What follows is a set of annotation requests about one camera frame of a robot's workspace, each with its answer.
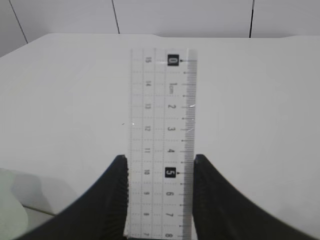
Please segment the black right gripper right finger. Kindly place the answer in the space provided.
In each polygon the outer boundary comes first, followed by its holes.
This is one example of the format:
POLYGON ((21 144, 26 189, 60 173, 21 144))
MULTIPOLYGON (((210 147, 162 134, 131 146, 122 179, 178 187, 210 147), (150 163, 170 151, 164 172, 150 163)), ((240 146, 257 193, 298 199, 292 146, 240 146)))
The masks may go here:
POLYGON ((281 196, 271 214, 234 187, 203 154, 193 162, 192 216, 199 240, 314 240, 292 225, 301 216, 293 200, 281 196))

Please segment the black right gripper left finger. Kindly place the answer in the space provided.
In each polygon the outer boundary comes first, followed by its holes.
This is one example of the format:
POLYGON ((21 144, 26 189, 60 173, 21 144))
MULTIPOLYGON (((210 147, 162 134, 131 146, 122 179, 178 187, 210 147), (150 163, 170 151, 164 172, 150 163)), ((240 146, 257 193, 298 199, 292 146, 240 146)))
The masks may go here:
POLYGON ((128 194, 128 162, 117 155, 80 198, 19 240, 125 240, 128 194))

